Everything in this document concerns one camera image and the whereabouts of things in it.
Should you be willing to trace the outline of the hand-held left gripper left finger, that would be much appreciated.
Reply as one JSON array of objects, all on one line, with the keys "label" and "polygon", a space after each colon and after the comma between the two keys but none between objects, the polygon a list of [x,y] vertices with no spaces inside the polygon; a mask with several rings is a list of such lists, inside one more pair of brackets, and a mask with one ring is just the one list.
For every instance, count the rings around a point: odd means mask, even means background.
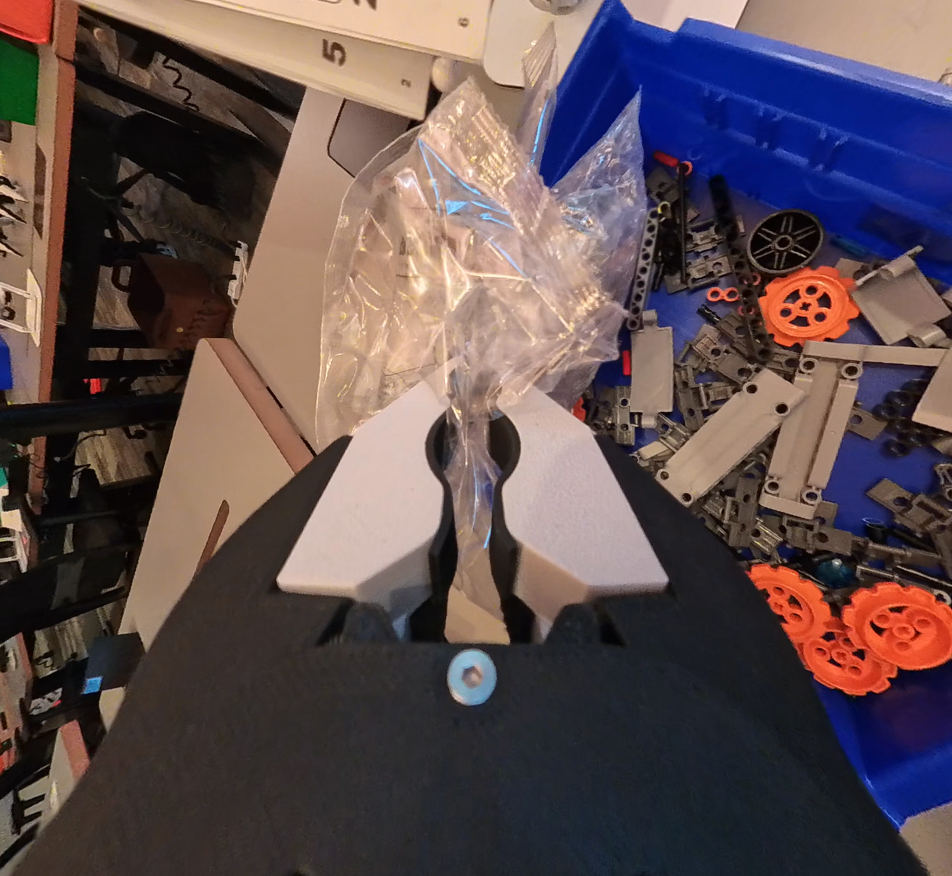
[{"label": "hand-held left gripper left finger", "polygon": [[458,564],[448,406],[444,385],[415,385],[338,444],[281,591],[376,605],[407,637],[445,638]]}]

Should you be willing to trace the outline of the green storage bin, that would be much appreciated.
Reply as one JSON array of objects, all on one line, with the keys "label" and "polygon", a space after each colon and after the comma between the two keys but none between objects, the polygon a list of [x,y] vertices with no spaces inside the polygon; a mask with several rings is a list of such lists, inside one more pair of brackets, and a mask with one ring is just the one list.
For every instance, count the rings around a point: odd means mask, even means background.
[{"label": "green storage bin", "polygon": [[36,124],[39,58],[35,47],[1,35],[1,119]]}]

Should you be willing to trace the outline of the orange storage bin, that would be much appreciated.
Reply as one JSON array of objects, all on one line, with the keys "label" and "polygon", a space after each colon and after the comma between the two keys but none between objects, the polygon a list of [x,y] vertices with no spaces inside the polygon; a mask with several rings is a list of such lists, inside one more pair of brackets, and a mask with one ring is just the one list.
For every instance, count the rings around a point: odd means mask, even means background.
[{"label": "orange storage bin", "polygon": [[52,40],[54,0],[0,1],[2,33],[34,45]]}]

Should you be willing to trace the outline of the blue storage bin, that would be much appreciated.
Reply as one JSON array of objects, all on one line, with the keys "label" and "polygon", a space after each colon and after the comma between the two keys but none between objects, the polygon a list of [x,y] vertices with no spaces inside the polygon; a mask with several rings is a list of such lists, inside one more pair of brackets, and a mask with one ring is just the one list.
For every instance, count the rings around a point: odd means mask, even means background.
[{"label": "blue storage bin", "polygon": [[[950,88],[696,20],[677,31],[607,0],[559,85],[541,161],[553,186],[640,92],[646,154],[693,163],[698,204],[723,175],[738,208],[818,217],[831,263],[891,261],[916,247],[926,278],[950,286]],[[926,492],[941,454],[844,439],[831,476],[837,524],[888,523],[865,494],[887,478]],[[894,823],[950,803],[950,663],[901,673],[882,694],[816,686],[840,742]]]}]

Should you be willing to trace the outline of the brown box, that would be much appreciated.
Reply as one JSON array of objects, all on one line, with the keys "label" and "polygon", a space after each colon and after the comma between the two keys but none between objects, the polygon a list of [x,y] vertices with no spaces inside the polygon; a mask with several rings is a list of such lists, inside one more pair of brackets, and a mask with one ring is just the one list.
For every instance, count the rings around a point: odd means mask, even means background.
[{"label": "brown box", "polygon": [[129,267],[126,303],[153,349],[192,351],[222,337],[232,319],[231,300],[199,263],[141,254]]}]

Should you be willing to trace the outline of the clear plastic bags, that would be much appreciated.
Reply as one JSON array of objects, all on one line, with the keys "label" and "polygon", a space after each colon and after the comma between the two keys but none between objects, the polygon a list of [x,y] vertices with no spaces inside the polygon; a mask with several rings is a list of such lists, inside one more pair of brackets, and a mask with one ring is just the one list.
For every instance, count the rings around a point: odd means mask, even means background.
[{"label": "clear plastic bags", "polygon": [[327,254],[315,410],[325,447],[457,362],[439,381],[458,430],[452,588],[498,622],[490,421],[532,386],[571,407],[618,357],[649,208],[641,96],[548,188],[536,163],[555,97],[530,87],[513,133],[465,81],[351,184]]}]

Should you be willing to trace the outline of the heap of loose grey parts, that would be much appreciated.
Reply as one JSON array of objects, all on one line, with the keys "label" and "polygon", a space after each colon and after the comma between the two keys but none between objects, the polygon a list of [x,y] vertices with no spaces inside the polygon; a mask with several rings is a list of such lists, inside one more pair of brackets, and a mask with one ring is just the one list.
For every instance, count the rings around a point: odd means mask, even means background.
[{"label": "heap of loose grey parts", "polygon": [[573,409],[740,561],[804,667],[862,697],[950,663],[950,286],[803,208],[744,227],[654,154],[619,370]]}]

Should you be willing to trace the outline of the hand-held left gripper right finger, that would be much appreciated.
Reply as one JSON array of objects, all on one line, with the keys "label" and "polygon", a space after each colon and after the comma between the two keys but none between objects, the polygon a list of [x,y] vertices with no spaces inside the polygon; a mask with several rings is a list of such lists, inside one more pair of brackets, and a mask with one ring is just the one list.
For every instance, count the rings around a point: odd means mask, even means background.
[{"label": "hand-held left gripper right finger", "polygon": [[540,389],[489,430],[500,469],[489,562],[509,639],[532,639],[564,608],[668,586],[596,436]]}]

